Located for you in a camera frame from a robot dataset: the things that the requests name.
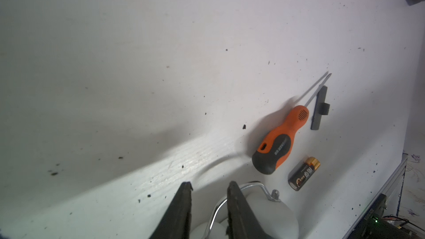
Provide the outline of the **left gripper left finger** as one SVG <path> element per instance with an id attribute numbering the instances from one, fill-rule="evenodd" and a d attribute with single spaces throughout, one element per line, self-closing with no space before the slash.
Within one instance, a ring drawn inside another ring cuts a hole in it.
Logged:
<path id="1" fill-rule="evenodd" d="M 150 239 L 188 239 L 191 226 L 191 193 L 189 181 L 181 183 L 168 209 Z"/>

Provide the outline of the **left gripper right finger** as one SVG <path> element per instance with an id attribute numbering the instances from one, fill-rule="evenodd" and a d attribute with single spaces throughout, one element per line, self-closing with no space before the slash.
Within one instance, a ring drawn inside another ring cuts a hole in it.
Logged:
<path id="1" fill-rule="evenodd" d="M 261 227 L 257 217 L 244 197 L 241 188 L 231 181 L 227 189 L 229 239 L 272 239 Z"/>

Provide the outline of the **white twin bell alarm clock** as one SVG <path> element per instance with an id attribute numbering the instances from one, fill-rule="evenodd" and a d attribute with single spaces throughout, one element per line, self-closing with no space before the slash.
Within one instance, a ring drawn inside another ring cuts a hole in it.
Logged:
<path id="1" fill-rule="evenodd" d="M 299 223 L 277 189 L 260 181 L 230 182 L 208 221 L 192 229 L 191 239 L 297 239 Z"/>

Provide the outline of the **orange handled screwdriver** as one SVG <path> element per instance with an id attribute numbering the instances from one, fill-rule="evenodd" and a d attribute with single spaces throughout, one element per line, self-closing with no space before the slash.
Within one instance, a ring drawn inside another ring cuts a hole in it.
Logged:
<path id="1" fill-rule="evenodd" d="M 331 73 L 327 73 L 309 100 L 304 105 L 292 108 L 284 122 L 267 134 L 251 158 L 257 171 L 264 175 L 271 175 L 287 160 L 291 154 L 296 133 L 308 121 L 309 104 L 331 76 Z"/>

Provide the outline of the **black gold AA battery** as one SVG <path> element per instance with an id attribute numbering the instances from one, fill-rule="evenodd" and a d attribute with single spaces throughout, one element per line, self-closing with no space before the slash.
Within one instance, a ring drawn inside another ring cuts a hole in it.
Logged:
<path id="1" fill-rule="evenodd" d="M 316 170 L 321 166 L 319 160 L 314 157 L 309 157 L 298 166 L 292 175 L 288 179 L 290 187 L 295 191 L 300 191 L 300 189 L 305 185 L 305 183 L 311 178 L 311 176 L 316 172 Z"/>

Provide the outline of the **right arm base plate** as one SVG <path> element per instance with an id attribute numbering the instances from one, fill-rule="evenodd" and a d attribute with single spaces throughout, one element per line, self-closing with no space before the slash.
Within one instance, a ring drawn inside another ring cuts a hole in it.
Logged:
<path id="1" fill-rule="evenodd" d="M 346 239 L 423 239 L 425 230 L 409 220 L 385 216 L 387 196 L 379 194 L 345 236 Z"/>

